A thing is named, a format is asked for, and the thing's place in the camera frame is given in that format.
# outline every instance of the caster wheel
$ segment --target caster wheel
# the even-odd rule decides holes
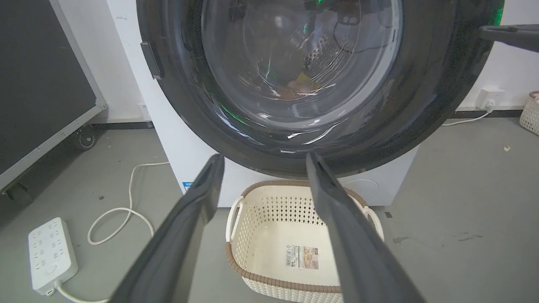
[[[9,199],[15,201],[21,206],[27,206],[33,202],[32,197],[28,193],[28,188],[19,182],[17,182],[5,192],[8,195]]]
[[[75,147],[81,150],[89,150],[95,145],[95,135],[91,128],[84,127],[75,132],[73,137]]]

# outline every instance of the concrete floor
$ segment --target concrete floor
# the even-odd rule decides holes
[[[502,118],[443,127],[423,143],[393,206],[376,211],[388,247],[428,301],[539,301],[539,186],[532,179],[538,150],[539,137],[517,119]],[[101,213],[128,205],[135,165],[165,160],[153,130],[108,131],[92,150],[60,146],[51,154],[25,178],[37,191],[35,202],[25,209],[0,206],[1,302],[66,302],[31,287],[26,236],[49,219],[67,222],[79,272],[65,288],[85,300],[108,297],[149,240],[138,218],[100,246],[89,245],[86,233]],[[155,227],[180,194],[168,166],[143,168],[135,177],[135,209]],[[227,212],[218,210],[205,228],[190,301],[278,302],[251,291],[228,265]],[[124,217],[110,216],[94,239]]]

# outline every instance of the door glass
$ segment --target door glass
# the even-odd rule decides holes
[[[377,91],[401,28],[400,0],[206,0],[202,42],[240,115],[310,129],[339,122]]]

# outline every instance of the baseboard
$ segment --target baseboard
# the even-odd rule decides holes
[[[524,109],[523,105],[501,105],[494,106],[495,111],[521,111]],[[475,106],[459,106],[455,110],[456,112],[469,112],[469,111],[480,111]]]
[[[451,114],[449,119],[473,119],[485,114],[485,111],[478,111],[477,108],[473,111],[455,111]],[[514,118],[520,117],[522,114],[521,109],[506,109],[502,111],[493,111],[490,115],[485,118]]]
[[[90,121],[91,124],[138,123],[138,122],[151,122],[151,121],[147,121],[143,117],[132,117],[132,118],[102,118],[102,117],[95,117]]]
[[[486,118],[513,118],[520,117],[524,106],[507,106],[504,109],[493,111]],[[485,111],[478,111],[475,106],[458,107],[451,114],[449,119],[472,119],[483,115]],[[151,121],[146,121],[143,118],[94,118],[90,121],[94,129],[110,130],[110,129],[152,129],[154,124]]]
[[[123,123],[93,123],[92,128],[95,130],[112,130],[112,129],[152,129],[154,124],[151,121],[146,122],[123,122]]]

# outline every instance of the wall outlet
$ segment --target wall outlet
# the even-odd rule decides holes
[[[498,106],[505,97],[505,91],[497,88],[482,88],[475,101],[475,107],[479,109],[487,109],[487,105],[491,102],[492,106]]]
[[[140,108],[140,112],[142,113],[142,118],[145,121],[151,121],[150,112],[148,111],[146,104],[139,104],[139,108]]]

